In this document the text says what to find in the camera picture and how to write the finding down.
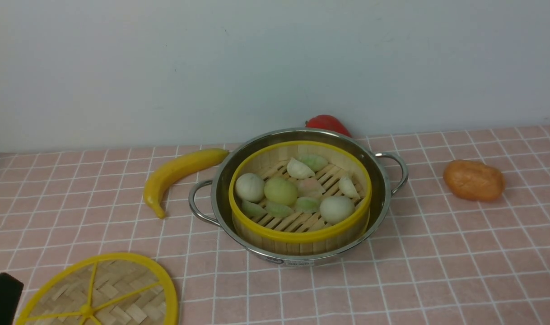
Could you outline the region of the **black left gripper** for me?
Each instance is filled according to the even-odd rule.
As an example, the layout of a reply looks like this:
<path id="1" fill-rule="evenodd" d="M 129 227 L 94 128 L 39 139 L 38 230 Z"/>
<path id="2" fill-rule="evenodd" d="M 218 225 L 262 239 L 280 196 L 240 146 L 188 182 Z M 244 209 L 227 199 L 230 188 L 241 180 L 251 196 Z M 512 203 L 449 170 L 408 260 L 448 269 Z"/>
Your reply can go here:
<path id="1" fill-rule="evenodd" d="M 0 325 L 12 325 L 24 284 L 7 272 L 0 273 Z"/>

